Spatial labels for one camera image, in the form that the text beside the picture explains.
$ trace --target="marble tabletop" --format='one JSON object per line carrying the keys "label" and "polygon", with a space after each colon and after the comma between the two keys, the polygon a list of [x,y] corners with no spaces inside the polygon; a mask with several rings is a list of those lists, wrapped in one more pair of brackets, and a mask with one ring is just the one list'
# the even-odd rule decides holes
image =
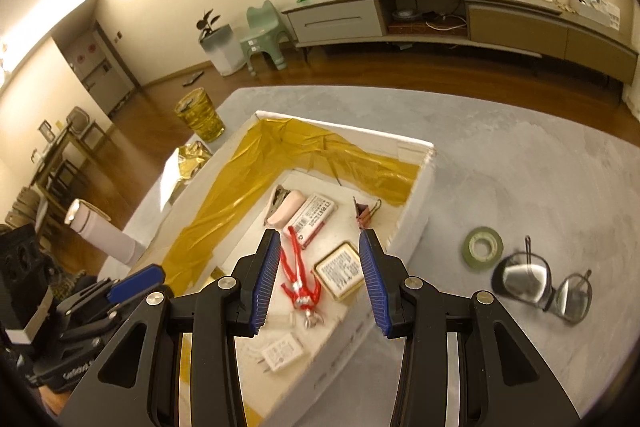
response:
{"label": "marble tabletop", "polygon": [[[571,273],[593,270],[591,309],[575,327],[501,301],[578,413],[586,413],[640,335],[640,149],[578,123],[500,103],[338,86],[237,90],[218,110],[227,132],[212,148],[259,109],[432,142],[435,210],[408,270],[443,292],[470,296],[490,289],[491,272],[471,271],[460,255],[466,234],[478,226],[500,233],[505,255],[522,250],[530,235],[556,285]],[[158,184],[125,229],[145,244],[164,214],[157,201]],[[299,425],[340,418],[333,425],[388,426],[402,348],[403,341],[388,341],[374,328]]]}

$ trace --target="plant pot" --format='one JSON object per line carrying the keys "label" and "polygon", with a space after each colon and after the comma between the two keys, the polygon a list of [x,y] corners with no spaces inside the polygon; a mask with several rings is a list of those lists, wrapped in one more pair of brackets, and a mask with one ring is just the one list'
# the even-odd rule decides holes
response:
{"label": "plant pot", "polygon": [[200,45],[222,76],[236,73],[246,63],[240,43],[228,24],[204,37]]}

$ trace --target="red figurine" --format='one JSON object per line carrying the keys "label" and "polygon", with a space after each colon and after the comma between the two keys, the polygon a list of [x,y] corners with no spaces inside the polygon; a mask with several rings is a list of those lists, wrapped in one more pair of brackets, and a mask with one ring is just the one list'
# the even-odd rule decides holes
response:
{"label": "red figurine", "polygon": [[296,234],[293,227],[289,227],[289,235],[293,244],[293,255],[296,258],[296,272],[293,273],[293,270],[289,267],[284,248],[280,247],[280,264],[282,264],[282,269],[293,287],[293,289],[290,289],[286,283],[282,283],[282,289],[291,299],[293,307],[305,312],[305,328],[313,328],[318,323],[324,323],[322,315],[316,310],[316,304],[318,304],[322,293],[322,286],[318,277],[314,274],[316,286],[313,292],[309,290],[306,285],[305,264],[302,262],[302,248],[300,248],[298,234]]}

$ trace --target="cabinet drawer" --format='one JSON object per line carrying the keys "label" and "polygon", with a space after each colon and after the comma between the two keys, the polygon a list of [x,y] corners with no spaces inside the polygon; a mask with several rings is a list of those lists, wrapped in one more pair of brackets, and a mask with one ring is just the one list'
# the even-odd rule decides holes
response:
{"label": "cabinet drawer", "polygon": [[469,36],[472,41],[564,58],[567,26],[526,10],[470,4]]}
{"label": "cabinet drawer", "polygon": [[289,14],[300,44],[357,37],[381,37],[383,25],[375,0],[329,4]]}
{"label": "cabinet drawer", "polygon": [[601,71],[625,84],[633,82],[638,62],[635,53],[609,39],[577,28],[569,28],[564,58]]}

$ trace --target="open cardboard box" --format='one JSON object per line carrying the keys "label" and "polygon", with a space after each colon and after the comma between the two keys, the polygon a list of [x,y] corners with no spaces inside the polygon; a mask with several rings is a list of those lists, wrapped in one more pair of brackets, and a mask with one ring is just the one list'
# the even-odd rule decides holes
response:
{"label": "open cardboard box", "polygon": [[[196,217],[210,187],[234,156],[247,132],[259,120],[272,119],[295,119],[310,123],[339,135],[366,153],[386,156],[418,167],[404,204],[393,206],[383,201],[371,222],[371,228],[376,230],[386,251],[398,256],[405,263],[409,261],[429,216],[428,196],[434,182],[434,148],[431,143],[372,130],[258,111],[214,154],[177,198],[172,211],[136,267],[149,263],[162,264],[178,234]],[[297,188],[306,196],[316,192],[337,203],[335,212],[328,218],[324,228],[303,251],[308,273],[317,261],[344,241],[350,241],[357,250],[359,229],[355,220],[353,198],[355,197],[358,203],[373,206],[378,197],[364,192],[347,180],[330,177],[319,171],[286,169],[271,183],[268,190],[262,193],[235,227],[215,245],[210,252],[208,263],[197,280],[190,285],[187,293],[199,291],[211,282],[210,274],[216,269],[230,274],[240,257],[255,251],[264,232],[264,209],[271,189],[278,184],[288,189]],[[292,265],[290,242],[283,236],[282,243]],[[308,279],[310,286],[313,286],[313,277],[309,275]],[[354,295],[342,302],[335,301],[331,294],[323,289],[318,309],[324,317],[324,325],[305,329],[302,314],[297,317],[292,327],[283,328],[277,323],[272,325],[270,316],[282,317],[292,311],[289,298],[280,288],[284,281],[282,269],[279,269],[267,324],[259,334],[252,339],[236,339],[242,399],[250,426],[292,426],[342,370],[374,324],[369,298],[363,285]],[[260,351],[289,332],[300,341],[305,354],[291,365],[273,373],[260,361]],[[190,425],[188,336],[185,335],[180,368],[181,426]]]}

